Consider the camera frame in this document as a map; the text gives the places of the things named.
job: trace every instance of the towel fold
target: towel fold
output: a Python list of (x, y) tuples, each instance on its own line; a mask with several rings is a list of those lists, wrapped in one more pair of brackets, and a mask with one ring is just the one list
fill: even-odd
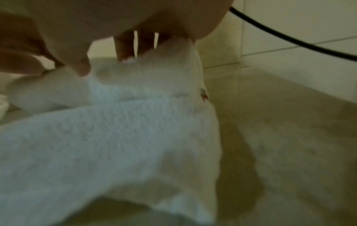
[(103, 195), (214, 222), (222, 151), (193, 43), (91, 64), (9, 87), (36, 115), (0, 127), (0, 225), (52, 225)]

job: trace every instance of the folded towel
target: folded towel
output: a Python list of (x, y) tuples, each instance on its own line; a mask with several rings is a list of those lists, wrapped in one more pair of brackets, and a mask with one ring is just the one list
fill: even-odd
[(103, 195), (214, 222), (219, 126), (193, 43), (91, 64), (9, 87), (36, 115), (0, 127), (0, 225), (52, 225)]

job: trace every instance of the tiled wall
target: tiled wall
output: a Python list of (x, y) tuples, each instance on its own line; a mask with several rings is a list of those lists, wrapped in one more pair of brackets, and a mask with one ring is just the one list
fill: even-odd
[[(355, 0), (245, 0), (245, 13), (287, 35), (357, 54)], [(244, 23), (242, 63), (357, 103), (357, 63), (328, 57)]]

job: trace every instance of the hand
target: hand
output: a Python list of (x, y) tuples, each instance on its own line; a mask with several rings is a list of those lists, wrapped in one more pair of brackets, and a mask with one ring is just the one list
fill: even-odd
[(27, 0), (48, 50), (62, 63), (85, 76), (90, 71), (87, 51), (93, 41), (114, 36), (119, 60), (134, 56), (170, 36), (197, 40), (222, 20), (233, 0)]
[(47, 51), (33, 20), (0, 13), (0, 71), (41, 75), (43, 66), (33, 55), (60, 63)]

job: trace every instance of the black cable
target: black cable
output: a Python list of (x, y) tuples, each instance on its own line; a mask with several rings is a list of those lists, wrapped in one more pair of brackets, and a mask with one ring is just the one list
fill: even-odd
[(274, 29), (271, 29), (271, 28), (268, 28), (267, 26), (253, 20), (252, 18), (248, 17), (247, 15), (239, 12), (238, 10), (236, 10), (234, 7), (231, 7), (229, 9), (229, 11), (231, 13), (233, 13), (234, 15), (236, 15), (237, 17), (241, 18), (242, 20), (245, 20), (247, 21), (248, 23), (250, 23), (251, 25), (265, 31), (265, 32), (268, 32), (278, 38), (281, 38), (281, 39), (284, 39), (288, 42), (291, 42), (291, 43), (294, 43), (296, 45), (299, 45), (301, 47), (304, 47), (304, 48), (307, 48), (309, 50), (313, 50), (313, 51), (316, 51), (316, 52), (320, 52), (320, 53), (323, 53), (323, 54), (327, 54), (327, 55), (330, 55), (330, 56), (333, 56), (333, 57), (339, 57), (339, 58), (342, 58), (342, 59), (346, 59), (346, 60), (351, 60), (351, 61), (355, 61), (357, 62), (357, 55), (352, 55), (352, 54), (348, 54), (348, 53), (344, 53), (344, 52), (338, 52), (338, 51), (334, 51), (334, 50), (330, 50), (330, 49), (326, 49), (326, 48), (322, 48), (322, 47), (319, 47), (319, 46), (316, 46), (316, 45), (312, 45), (312, 44), (309, 44), (309, 43), (306, 43), (306, 42), (303, 42), (301, 40), (298, 40), (296, 38), (293, 38), (293, 37), (290, 37), (288, 35), (285, 35), (283, 33), (280, 33), (279, 31), (276, 31)]

